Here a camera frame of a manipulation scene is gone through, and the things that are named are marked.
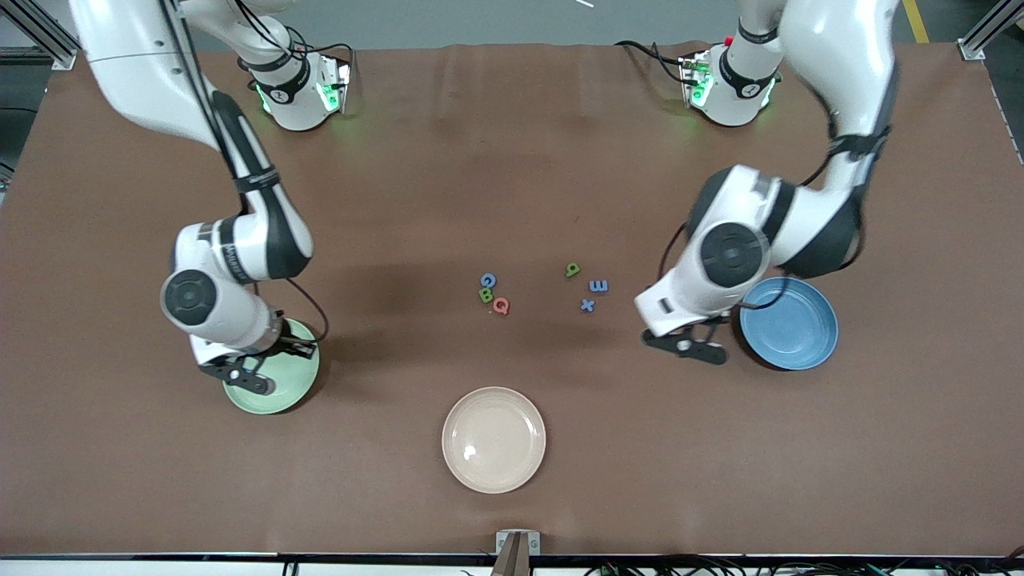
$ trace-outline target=blue bowl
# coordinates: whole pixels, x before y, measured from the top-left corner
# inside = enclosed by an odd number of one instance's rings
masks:
[[[778,301],[764,310],[739,310],[739,331],[759,357],[783,370],[807,370],[821,364],[839,342],[836,311],[810,284],[790,278],[757,283],[743,301],[766,304],[785,287]]]

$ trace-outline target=gray floor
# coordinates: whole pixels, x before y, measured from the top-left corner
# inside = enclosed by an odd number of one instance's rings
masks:
[[[736,8],[722,0],[305,0],[280,14],[312,44],[347,42],[358,49],[430,48],[450,44],[611,44],[632,39],[670,44],[719,41],[735,30]],[[918,0],[931,41],[951,42],[988,11],[994,0]],[[913,42],[900,7],[897,42]],[[197,48],[226,47],[203,34]],[[1009,124],[1024,140],[1024,31],[1011,29],[985,50],[992,83]],[[32,110],[50,71],[0,66],[0,108]],[[0,162],[16,169],[32,113],[0,110]]]

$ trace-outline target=black joint cap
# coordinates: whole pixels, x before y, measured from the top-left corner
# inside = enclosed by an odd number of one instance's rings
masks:
[[[198,270],[175,274],[164,289],[167,312],[185,326],[198,326],[206,322],[215,303],[217,286],[212,278]]]
[[[723,288],[732,288],[750,280],[761,268],[763,256],[761,241],[742,224],[718,224],[700,243],[705,273]]]

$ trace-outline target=beige plate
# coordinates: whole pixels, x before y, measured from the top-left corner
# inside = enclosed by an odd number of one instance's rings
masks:
[[[490,386],[467,394],[452,408],[441,451],[459,482],[477,492],[501,494],[534,476],[547,442],[541,413],[525,396]]]

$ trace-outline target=yellow floor line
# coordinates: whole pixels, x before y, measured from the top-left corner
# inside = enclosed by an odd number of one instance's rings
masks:
[[[910,20],[914,41],[919,44],[928,44],[928,31],[925,30],[925,22],[921,19],[916,0],[903,0],[903,9],[906,10],[906,18]]]

